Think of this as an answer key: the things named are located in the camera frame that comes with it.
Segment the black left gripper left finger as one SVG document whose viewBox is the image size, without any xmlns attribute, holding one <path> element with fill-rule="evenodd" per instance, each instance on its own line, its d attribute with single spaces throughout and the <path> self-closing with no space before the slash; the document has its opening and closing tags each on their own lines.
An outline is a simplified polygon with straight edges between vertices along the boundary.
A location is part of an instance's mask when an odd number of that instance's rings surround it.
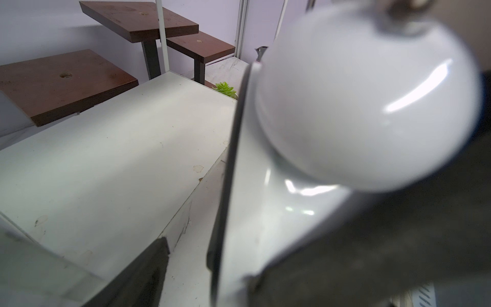
<svg viewBox="0 0 491 307">
<path fill-rule="evenodd" d="M 153 241 L 85 306 L 158 306 L 169 261 L 165 237 Z"/>
</svg>

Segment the white two-tier shelf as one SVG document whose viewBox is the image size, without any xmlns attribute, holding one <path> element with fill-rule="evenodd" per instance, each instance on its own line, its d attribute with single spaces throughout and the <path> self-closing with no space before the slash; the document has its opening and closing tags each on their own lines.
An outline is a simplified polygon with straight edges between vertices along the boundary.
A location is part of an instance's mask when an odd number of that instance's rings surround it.
<svg viewBox="0 0 491 307">
<path fill-rule="evenodd" d="M 173 72 L 1 151 L 2 306 L 80 306 L 228 145 L 234 99 Z"/>
</svg>

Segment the small potted green succulent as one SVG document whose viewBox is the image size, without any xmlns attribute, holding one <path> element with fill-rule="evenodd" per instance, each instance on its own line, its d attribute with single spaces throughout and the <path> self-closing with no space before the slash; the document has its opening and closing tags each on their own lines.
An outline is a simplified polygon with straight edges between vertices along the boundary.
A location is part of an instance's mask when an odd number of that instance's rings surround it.
<svg viewBox="0 0 491 307">
<path fill-rule="evenodd" d="M 213 89 L 219 93 L 222 93 L 223 95 L 238 99 L 238 95 L 234 87 L 230 86 L 227 82 L 216 83 Z"/>
</svg>

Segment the brown wooden stepped stand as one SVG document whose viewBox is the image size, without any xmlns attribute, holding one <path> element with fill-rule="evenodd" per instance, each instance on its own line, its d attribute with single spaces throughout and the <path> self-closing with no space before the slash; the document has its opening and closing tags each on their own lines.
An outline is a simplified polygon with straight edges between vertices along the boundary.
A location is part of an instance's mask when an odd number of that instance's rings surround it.
<svg viewBox="0 0 491 307">
<path fill-rule="evenodd" d="M 148 77 L 162 74 L 157 41 L 159 8 L 153 2 L 81 1 L 81 10 L 130 43 L 140 43 Z M 232 55 L 235 46 L 199 30 L 199 25 L 166 8 L 163 48 L 194 60 L 194 80 L 206 84 L 205 65 Z M 1 95 L 16 111 L 1 111 L 1 130 L 20 130 L 86 111 L 138 86 L 138 80 L 96 52 L 85 49 L 1 65 Z"/>
</svg>

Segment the aluminium frame rails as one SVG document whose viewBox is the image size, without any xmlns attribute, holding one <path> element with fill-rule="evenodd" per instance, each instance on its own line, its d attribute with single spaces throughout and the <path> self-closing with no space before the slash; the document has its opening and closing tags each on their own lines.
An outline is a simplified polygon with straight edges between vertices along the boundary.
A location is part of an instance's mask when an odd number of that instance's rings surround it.
<svg viewBox="0 0 491 307">
<path fill-rule="evenodd" d="M 235 57 L 252 63 L 257 49 L 271 46 L 281 27 L 313 9 L 316 1 L 240 1 Z"/>
</svg>

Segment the white twin-bell alarm clock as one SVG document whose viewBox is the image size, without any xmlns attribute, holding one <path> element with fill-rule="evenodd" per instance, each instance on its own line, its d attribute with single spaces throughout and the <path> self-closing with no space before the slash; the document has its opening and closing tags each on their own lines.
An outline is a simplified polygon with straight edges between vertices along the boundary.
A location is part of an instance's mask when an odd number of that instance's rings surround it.
<svg viewBox="0 0 491 307">
<path fill-rule="evenodd" d="M 473 55 L 427 7 L 404 6 L 402 19 L 376 1 L 315 8 L 248 68 L 207 256 L 213 306 L 245 306 L 248 278 L 470 137 Z"/>
</svg>

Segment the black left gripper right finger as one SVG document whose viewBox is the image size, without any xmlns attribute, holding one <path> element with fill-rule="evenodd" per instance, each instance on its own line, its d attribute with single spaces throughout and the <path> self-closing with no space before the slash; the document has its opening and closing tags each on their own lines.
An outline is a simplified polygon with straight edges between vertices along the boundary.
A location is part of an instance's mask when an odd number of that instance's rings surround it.
<svg viewBox="0 0 491 307">
<path fill-rule="evenodd" d="M 468 145 L 435 174 L 269 265 L 249 306 L 377 306 L 425 283 L 439 306 L 490 305 L 490 78 Z"/>
</svg>

